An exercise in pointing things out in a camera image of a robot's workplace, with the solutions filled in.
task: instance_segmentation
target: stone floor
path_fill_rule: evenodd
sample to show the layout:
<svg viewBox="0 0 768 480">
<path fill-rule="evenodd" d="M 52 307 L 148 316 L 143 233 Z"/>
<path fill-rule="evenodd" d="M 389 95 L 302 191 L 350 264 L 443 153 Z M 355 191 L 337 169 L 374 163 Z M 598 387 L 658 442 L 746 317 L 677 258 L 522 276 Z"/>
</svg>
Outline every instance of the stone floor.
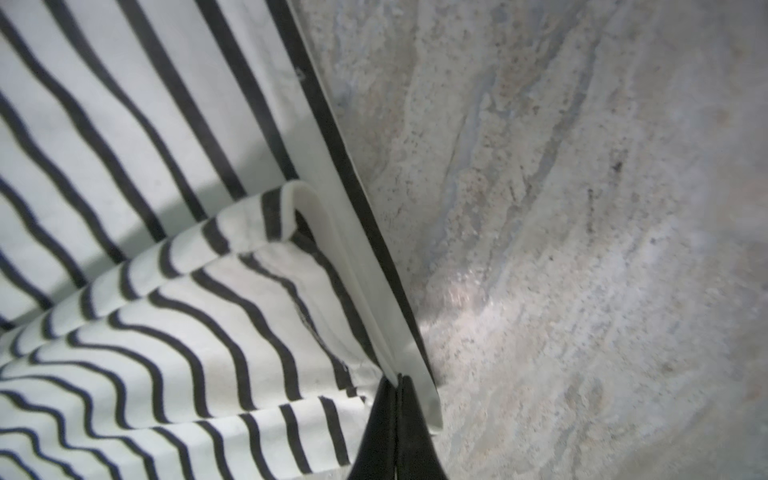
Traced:
<svg viewBox="0 0 768 480">
<path fill-rule="evenodd" d="M 766 2 L 294 4 L 449 477 L 768 478 Z"/>
</svg>

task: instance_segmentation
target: white fabric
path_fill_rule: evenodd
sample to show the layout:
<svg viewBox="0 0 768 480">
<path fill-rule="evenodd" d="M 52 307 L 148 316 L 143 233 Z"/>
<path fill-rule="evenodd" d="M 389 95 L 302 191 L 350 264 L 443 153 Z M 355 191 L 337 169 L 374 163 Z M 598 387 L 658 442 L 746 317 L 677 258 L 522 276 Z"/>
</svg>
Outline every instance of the white fabric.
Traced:
<svg viewBox="0 0 768 480">
<path fill-rule="evenodd" d="M 333 468 L 382 373 L 439 430 L 292 22 L 284 0 L 0 3 L 0 477 Z"/>
</svg>

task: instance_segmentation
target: black trim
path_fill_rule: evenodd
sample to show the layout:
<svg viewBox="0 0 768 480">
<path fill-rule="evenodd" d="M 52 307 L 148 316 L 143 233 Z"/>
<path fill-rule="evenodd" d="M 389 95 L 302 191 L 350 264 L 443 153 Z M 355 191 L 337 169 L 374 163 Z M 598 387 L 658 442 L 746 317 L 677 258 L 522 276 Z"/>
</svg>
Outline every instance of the black trim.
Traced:
<svg viewBox="0 0 768 480">
<path fill-rule="evenodd" d="M 290 405 L 281 405 L 280 413 L 283 414 L 283 419 L 286 423 L 286 434 L 288 436 L 288 446 L 291 453 L 293 453 L 293 459 L 296 461 L 296 466 L 299 467 L 299 471 L 304 475 L 312 473 L 310 468 L 310 462 L 306 459 L 304 453 L 304 447 L 301 446 L 301 435 L 299 434 L 299 423 L 296 421 L 296 415 L 293 413 L 293 409 Z"/>
<path fill-rule="evenodd" d="M 18 34 L 13 24 L 0 11 L 0 31 L 8 40 L 20 59 L 27 66 L 29 71 L 43 84 L 48 91 L 56 97 L 58 103 L 67 112 L 74 128 L 78 131 L 82 139 L 93 152 L 101 159 L 104 168 L 112 177 L 112 180 L 118 190 L 123 194 L 123 198 L 133 208 L 134 212 L 141 218 L 147 231 L 154 241 L 159 242 L 166 237 L 165 230 L 160 224 L 157 216 L 149 206 L 141 192 L 133 184 L 117 155 L 114 154 L 104 138 L 99 134 L 97 128 L 91 123 L 83 108 L 72 94 L 64 88 L 53 75 L 35 58 L 29 47 L 24 43 L 22 37 Z"/>
<path fill-rule="evenodd" d="M 141 43 L 144 53 L 149 58 L 157 76 L 162 80 L 174 103 L 187 121 L 187 125 L 194 132 L 197 142 L 205 151 L 211 165 L 224 183 L 233 200 L 239 200 L 246 196 L 245 188 L 237 177 L 227 155 L 219 145 L 216 136 L 205 121 L 205 117 L 197 107 L 192 95 L 179 72 L 176 71 L 173 62 L 168 57 L 160 39 L 152 28 L 144 11 L 141 10 L 136 0 L 118 0 L 123 15 L 128 20 L 131 28 Z"/>
<path fill-rule="evenodd" d="M 283 172 L 286 180 L 298 178 L 296 168 L 288 156 L 283 138 L 280 136 L 280 129 L 277 127 L 270 107 L 266 103 L 266 98 L 261 91 L 259 82 L 253 76 L 253 72 L 248 66 L 248 62 L 245 56 L 243 56 L 243 52 L 240 50 L 240 46 L 237 44 L 237 40 L 232 34 L 218 3 L 211 0 L 195 0 L 195 3 L 203 15 L 210 33 L 214 40 L 216 40 L 216 45 L 218 45 L 224 60 L 227 61 L 232 75 L 237 80 L 237 85 L 240 87 L 240 91 L 243 92 L 250 111 L 259 124 L 261 133 L 264 135 L 266 144 L 269 146 L 277 166 L 280 167 L 280 171 Z"/>
<path fill-rule="evenodd" d="M 429 365 L 429 358 L 424 348 L 424 340 L 416 325 L 408 297 L 402 288 L 400 277 L 395 268 L 395 263 L 389 254 L 384 237 L 379 230 L 379 226 L 376 224 L 376 219 L 368 204 L 365 191 L 362 189 L 362 185 L 355 174 L 355 168 L 346 151 L 344 140 L 339 132 L 339 128 L 336 126 L 336 119 L 333 117 L 333 112 L 331 112 L 323 89 L 320 87 L 320 82 L 310 60 L 309 53 L 304 47 L 299 29 L 293 20 L 293 13 L 286 0 L 265 1 L 294 69 L 303 74 L 303 77 L 300 78 L 301 88 L 304 90 L 310 110 L 326 142 L 331 160 L 333 160 L 333 164 L 336 166 L 336 172 L 339 174 L 339 179 L 344 185 L 349 202 L 355 209 L 357 218 L 366 232 L 373 253 L 376 255 L 376 259 L 379 261 L 389 287 L 392 289 L 392 293 L 394 293 L 397 303 L 400 305 L 411 335 L 416 342 L 416 346 L 419 348 L 419 352 L 422 354 L 429 375 L 434 382 L 435 376 L 432 374 L 432 367 Z"/>
<path fill-rule="evenodd" d="M 80 58 L 82 58 L 85 64 L 88 65 L 88 67 L 91 69 L 91 72 L 99 80 L 101 80 L 101 83 L 114 95 L 115 98 L 120 101 L 120 103 L 123 104 L 123 106 L 128 111 L 130 111 L 136 122 L 141 125 L 144 133 L 147 135 L 147 137 L 149 137 L 150 141 L 154 145 L 155 150 L 160 155 L 160 158 L 162 158 L 163 163 L 168 169 L 168 173 L 170 173 L 171 178 L 174 179 L 176 188 L 179 190 L 181 197 L 187 204 L 187 208 L 190 209 L 192 217 L 194 217 L 194 219 L 198 222 L 205 220 L 207 218 L 205 209 L 195 196 L 192 187 L 187 182 L 187 179 L 184 177 L 184 173 L 179 168 L 176 160 L 168 150 L 165 142 L 163 142 L 160 134 L 158 134 L 152 123 L 149 122 L 143 113 L 141 113 L 141 110 L 139 110 L 136 104 L 134 104 L 134 102 L 126 95 L 123 89 L 120 88 L 120 85 L 115 81 L 104 64 L 101 63 L 98 55 L 96 55 L 96 52 L 88 43 L 88 40 L 86 39 L 85 35 L 83 35 L 83 32 L 78 26 L 77 21 L 69 11 L 67 4 L 63 0 L 43 1 L 45 2 L 45 6 L 48 7 L 51 15 L 53 15 L 54 20 L 58 24 L 58 27 L 61 29 L 61 32 L 64 33 L 64 36 L 67 37 L 67 40 L 69 40 L 72 48 L 75 49 L 78 55 L 80 55 Z"/>
</svg>

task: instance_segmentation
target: striped cloth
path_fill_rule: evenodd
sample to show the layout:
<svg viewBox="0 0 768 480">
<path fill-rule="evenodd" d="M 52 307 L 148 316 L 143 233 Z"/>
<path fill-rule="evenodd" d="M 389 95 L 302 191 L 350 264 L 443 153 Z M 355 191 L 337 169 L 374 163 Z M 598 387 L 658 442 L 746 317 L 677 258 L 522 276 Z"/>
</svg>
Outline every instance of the striped cloth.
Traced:
<svg viewBox="0 0 768 480">
<path fill-rule="evenodd" d="M 381 370 L 343 273 L 308 238 L 327 242 L 327 219 L 310 209 L 301 234 L 297 192 L 317 202 L 298 181 L 241 200 L 0 337 L 2 477 L 349 464 L 369 412 L 357 386 Z"/>
<path fill-rule="evenodd" d="M 382 374 L 441 428 L 285 0 L 4 0 L 0 33 L 0 478 L 335 468 Z"/>
</svg>

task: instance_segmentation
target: gray marble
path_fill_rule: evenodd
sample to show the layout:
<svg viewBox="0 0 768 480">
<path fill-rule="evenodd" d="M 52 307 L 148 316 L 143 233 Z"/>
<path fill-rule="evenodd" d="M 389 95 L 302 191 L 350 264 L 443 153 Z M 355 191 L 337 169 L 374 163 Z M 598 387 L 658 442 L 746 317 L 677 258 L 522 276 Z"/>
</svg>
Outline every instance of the gray marble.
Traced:
<svg viewBox="0 0 768 480">
<path fill-rule="evenodd" d="M 765 1 L 294 5 L 450 478 L 768 478 Z"/>
</svg>

